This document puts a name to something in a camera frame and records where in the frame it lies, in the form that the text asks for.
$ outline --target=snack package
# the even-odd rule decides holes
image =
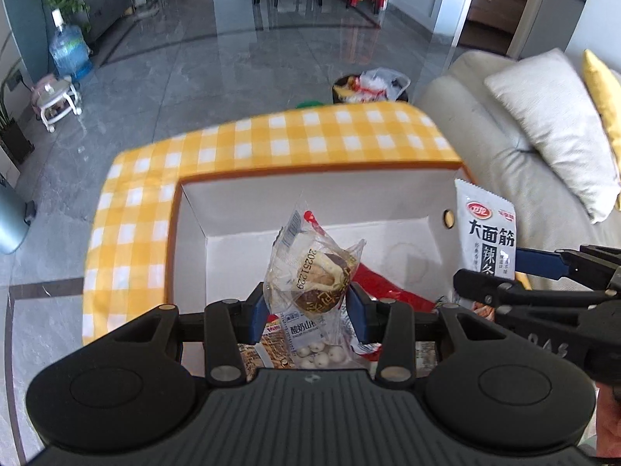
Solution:
[[[285,342],[297,368],[302,370],[337,370],[360,367],[352,363],[349,348],[342,336],[338,339],[338,344],[329,344],[317,325],[300,312],[296,306],[292,306],[285,313],[278,314],[278,317],[284,332]]]
[[[287,351],[283,330],[276,316],[269,316],[261,341],[256,345],[239,344],[241,359],[246,368],[246,379],[255,378],[257,368],[295,368]]]
[[[469,182],[456,179],[457,224],[462,266],[502,278],[515,279],[516,224],[513,204]],[[471,301],[457,302],[473,308]],[[490,307],[476,312],[493,319]]]
[[[431,312],[435,303],[425,298],[406,291],[396,286],[387,278],[375,273],[373,270],[360,263],[358,271],[353,278],[353,282],[360,284],[371,299],[395,299],[408,303],[414,311]],[[351,351],[370,363],[376,363],[380,359],[381,344],[361,344],[354,331],[352,321],[347,314],[345,303],[341,305],[341,317],[347,343],[350,345]],[[416,376],[421,378],[427,376],[436,365],[435,343],[434,342],[416,342]]]
[[[364,244],[341,249],[312,212],[297,205],[272,247],[263,285],[270,312],[291,313],[294,306],[318,328],[324,344],[341,346],[340,305]]]

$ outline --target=yellow checkered cloth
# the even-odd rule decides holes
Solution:
[[[86,256],[85,343],[166,302],[168,234],[182,179],[365,163],[461,166],[429,117],[401,102],[262,115],[121,153],[101,191]]]

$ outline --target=gray tile floor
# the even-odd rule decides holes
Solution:
[[[34,119],[25,129],[36,150],[16,189],[35,200],[38,216],[20,249],[0,257],[0,325],[10,322],[6,286],[82,276],[99,191],[119,152],[303,101],[330,103],[335,79],[379,66],[408,75],[415,100],[453,55],[390,12],[380,29],[341,0],[322,7],[280,0],[277,9],[271,0],[256,7],[251,0],[162,0],[156,16],[98,58],[103,65],[82,86],[82,116],[63,120],[54,134]],[[13,380],[0,391],[1,464],[40,447],[24,412],[25,390],[46,364],[79,347],[81,305],[80,297],[61,297],[8,308]],[[15,399],[17,446],[5,394]]]

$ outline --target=sofa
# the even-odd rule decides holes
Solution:
[[[485,86],[487,76],[513,63],[488,52],[465,52],[415,104],[436,123],[474,181],[513,203],[520,247],[549,251],[586,244],[621,247],[621,212],[615,209],[605,221],[591,224],[579,199]],[[569,279],[531,282],[537,289],[582,287]]]

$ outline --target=spicy gluten snack bag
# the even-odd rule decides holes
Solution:
[[[461,264],[466,270],[515,279],[516,223],[510,201],[456,179]],[[493,319],[493,309],[459,298],[458,303]]]

